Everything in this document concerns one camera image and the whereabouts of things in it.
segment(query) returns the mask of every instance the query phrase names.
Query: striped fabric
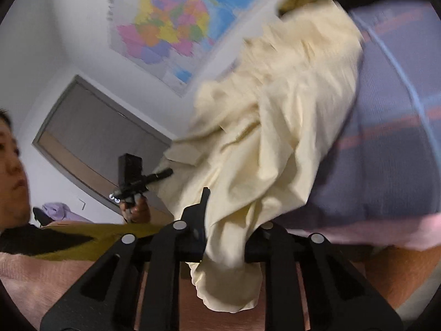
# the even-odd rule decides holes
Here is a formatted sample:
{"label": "striped fabric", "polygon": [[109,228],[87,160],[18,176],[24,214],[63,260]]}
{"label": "striped fabric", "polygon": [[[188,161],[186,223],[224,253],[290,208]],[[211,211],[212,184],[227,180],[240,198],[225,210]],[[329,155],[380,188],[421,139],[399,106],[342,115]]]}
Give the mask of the striped fabric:
{"label": "striped fabric", "polygon": [[358,97],[290,229],[441,211],[441,21],[427,1],[350,12],[365,37]]}

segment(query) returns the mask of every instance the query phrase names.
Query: black handheld device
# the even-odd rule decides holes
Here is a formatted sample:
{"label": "black handheld device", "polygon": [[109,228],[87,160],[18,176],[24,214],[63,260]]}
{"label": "black handheld device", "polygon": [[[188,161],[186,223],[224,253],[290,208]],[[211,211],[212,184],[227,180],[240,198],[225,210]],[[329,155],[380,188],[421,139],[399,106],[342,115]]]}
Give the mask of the black handheld device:
{"label": "black handheld device", "polygon": [[118,158],[118,189],[110,197],[124,200],[128,208],[135,205],[135,195],[148,191],[147,185],[168,178],[171,168],[149,175],[142,175],[142,158],[124,154]]}

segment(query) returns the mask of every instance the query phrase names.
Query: hand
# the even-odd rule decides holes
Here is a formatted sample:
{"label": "hand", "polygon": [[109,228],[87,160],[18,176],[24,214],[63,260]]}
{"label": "hand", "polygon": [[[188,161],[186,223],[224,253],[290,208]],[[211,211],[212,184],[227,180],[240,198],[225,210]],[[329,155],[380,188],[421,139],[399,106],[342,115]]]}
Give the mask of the hand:
{"label": "hand", "polygon": [[120,209],[124,219],[128,222],[138,224],[150,223],[150,209],[147,205],[147,198],[144,195],[141,195],[137,200],[136,207],[130,209],[131,214],[127,212],[127,205],[124,202],[120,203]]}

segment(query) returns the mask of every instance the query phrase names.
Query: black mount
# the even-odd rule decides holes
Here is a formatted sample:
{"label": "black mount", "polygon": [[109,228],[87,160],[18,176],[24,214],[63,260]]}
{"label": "black mount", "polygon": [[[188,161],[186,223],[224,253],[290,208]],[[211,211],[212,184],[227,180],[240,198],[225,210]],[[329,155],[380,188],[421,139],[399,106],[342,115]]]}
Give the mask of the black mount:
{"label": "black mount", "polygon": [[[140,280],[150,262],[139,331],[179,330],[179,263],[199,262],[206,238],[201,202],[146,238],[123,236],[47,312],[41,331],[132,331]],[[293,236],[272,222],[246,243],[245,261],[266,265],[267,331],[304,331],[299,263],[312,331],[402,331],[400,317],[321,235]]]}
{"label": "black mount", "polygon": [[139,175],[139,178],[131,182],[120,184],[120,187],[116,189],[110,197],[112,199],[125,200],[127,207],[131,208],[135,206],[135,195],[143,194],[147,189],[147,185],[158,182],[162,179],[168,178],[173,174],[171,168],[164,169],[161,172],[153,173],[149,175]]}

